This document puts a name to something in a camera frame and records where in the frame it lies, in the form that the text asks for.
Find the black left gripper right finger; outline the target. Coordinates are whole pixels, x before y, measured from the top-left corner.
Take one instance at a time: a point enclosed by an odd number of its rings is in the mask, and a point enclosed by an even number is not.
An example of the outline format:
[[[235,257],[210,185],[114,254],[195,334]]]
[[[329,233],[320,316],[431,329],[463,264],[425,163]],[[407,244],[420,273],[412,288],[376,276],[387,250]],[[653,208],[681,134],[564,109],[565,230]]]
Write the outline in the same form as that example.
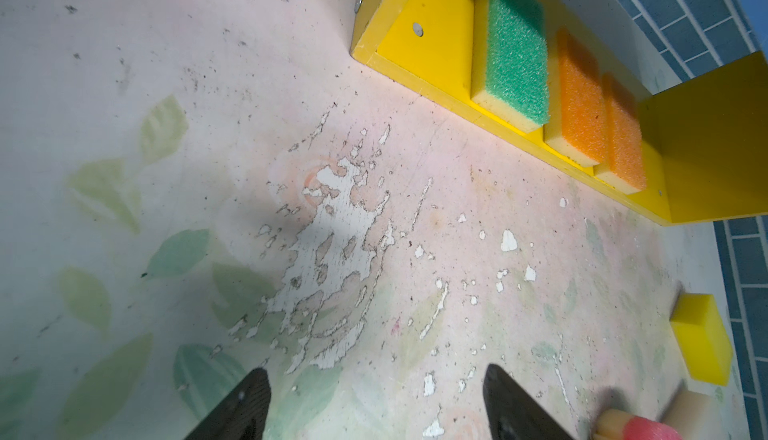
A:
[[[493,440],[573,439],[500,365],[488,365],[483,399]]]

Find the orange sponge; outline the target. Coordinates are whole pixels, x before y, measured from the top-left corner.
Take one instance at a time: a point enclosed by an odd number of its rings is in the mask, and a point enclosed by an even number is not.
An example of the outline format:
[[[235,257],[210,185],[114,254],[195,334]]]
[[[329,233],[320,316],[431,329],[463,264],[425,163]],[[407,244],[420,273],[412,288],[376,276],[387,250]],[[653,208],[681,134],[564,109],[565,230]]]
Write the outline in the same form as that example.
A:
[[[606,156],[607,125],[597,58],[570,34],[557,30],[548,54],[550,120],[544,142],[582,167]]]

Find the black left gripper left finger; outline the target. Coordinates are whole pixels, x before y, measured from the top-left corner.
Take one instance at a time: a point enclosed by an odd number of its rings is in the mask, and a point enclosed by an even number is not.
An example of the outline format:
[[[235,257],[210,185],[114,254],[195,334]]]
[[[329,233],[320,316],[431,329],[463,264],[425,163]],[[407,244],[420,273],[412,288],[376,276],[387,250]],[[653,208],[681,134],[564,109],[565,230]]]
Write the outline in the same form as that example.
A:
[[[262,440],[271,397],[268,372],[255,368],[185,439]]]

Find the green sponge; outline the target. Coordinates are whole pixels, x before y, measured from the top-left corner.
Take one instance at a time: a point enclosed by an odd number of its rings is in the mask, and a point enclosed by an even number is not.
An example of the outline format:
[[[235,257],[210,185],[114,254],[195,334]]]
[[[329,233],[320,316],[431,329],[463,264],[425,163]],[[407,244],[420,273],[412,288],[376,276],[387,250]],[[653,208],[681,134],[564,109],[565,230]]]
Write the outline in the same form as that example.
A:
[[[547,36],[538,0],[475,0],[470,98],[524,133],[549,121]]]

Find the beige sponge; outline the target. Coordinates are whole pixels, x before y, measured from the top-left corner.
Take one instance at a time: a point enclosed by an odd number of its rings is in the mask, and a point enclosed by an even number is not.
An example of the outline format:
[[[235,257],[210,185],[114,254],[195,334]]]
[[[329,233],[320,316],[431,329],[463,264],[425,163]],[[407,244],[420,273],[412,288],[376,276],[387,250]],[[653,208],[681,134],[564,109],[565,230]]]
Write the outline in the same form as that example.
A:
[[[715,439],[719,432],[714,398],[689,390],[681,390],[676,395],[662,423],[685,440]]]

